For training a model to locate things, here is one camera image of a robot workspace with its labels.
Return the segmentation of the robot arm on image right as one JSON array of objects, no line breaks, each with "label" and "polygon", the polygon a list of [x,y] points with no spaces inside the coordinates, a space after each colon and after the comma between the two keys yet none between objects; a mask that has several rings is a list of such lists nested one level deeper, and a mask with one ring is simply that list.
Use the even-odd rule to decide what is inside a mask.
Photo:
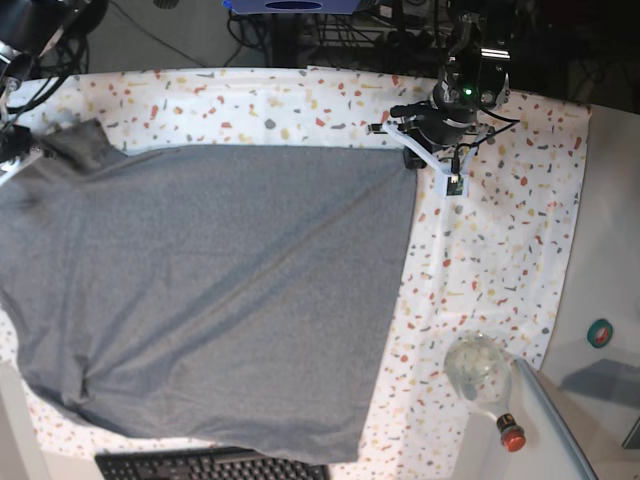
[{"label": "robot arm on image right", "polygon": [[460,153],[492,136],[465,143],[479,113],[506,123],[518,121],[496,112],[507,101],[509,42],[516,18],[515,1],[449,1],[453,31],[438,49],[436,83],[428,99],[390,110],[401,121],[399,131],[430,153],[450,149],[451,172],[461,173]]}]

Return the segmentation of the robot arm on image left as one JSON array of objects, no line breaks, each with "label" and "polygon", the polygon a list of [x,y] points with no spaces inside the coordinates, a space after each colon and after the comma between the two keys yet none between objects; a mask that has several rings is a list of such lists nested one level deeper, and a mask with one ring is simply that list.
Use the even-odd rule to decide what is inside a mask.
[{"label": "robot arm on image left", "polygon": [[[1,3],[1,162],[23,157],[34,144],[18,124],[47,102],[89,62],[88,37],[103,20],[107,1],[3,1]],[[35,75],[46,79],[24,104],[9,100]]]}]

